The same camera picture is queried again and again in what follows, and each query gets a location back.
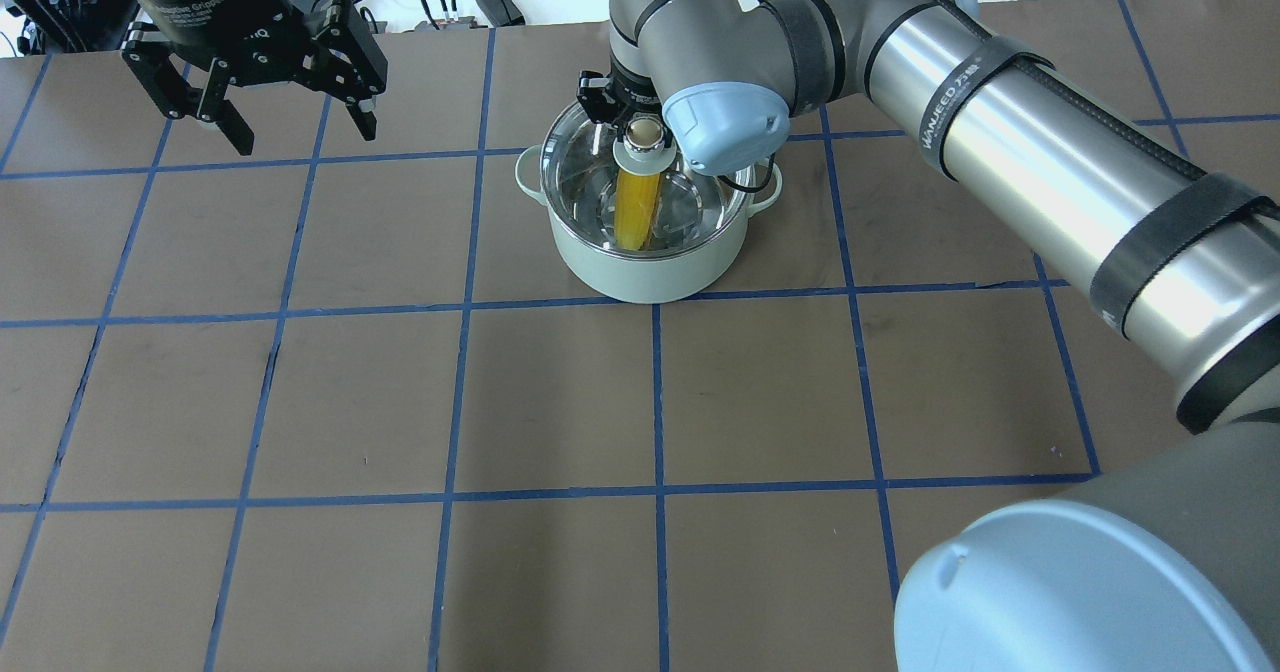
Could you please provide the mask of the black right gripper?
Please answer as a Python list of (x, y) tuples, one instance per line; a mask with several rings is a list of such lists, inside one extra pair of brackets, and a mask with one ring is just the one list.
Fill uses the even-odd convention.
[(649, 76), (612, 67), (609, 74), (581, 70), (577, 102), (595, 124), (622, 128), (637, 115), (660, 119), (660, 99)]

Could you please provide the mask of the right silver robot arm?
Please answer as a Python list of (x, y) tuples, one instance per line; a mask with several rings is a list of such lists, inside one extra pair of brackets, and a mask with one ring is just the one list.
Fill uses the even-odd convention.
[(901, 671), (1277, 668), (1277, 204), (998, 37), (975, 0), (609, 0), (617, 84), (703, 174), (864, 93), (1179, 384), (1188, 442), (993, 511), (899, 588)]

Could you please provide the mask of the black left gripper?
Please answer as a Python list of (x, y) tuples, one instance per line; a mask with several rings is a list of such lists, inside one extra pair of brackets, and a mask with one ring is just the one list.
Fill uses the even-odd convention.
[(228, 90), (293, 83), (346, 104), (361, 138), (378, 138), (388, 61), (356, 0), (136, 1), (143, 20), (120, 54), (169, 119), (206, 122), (250, 156), (255, 134)]

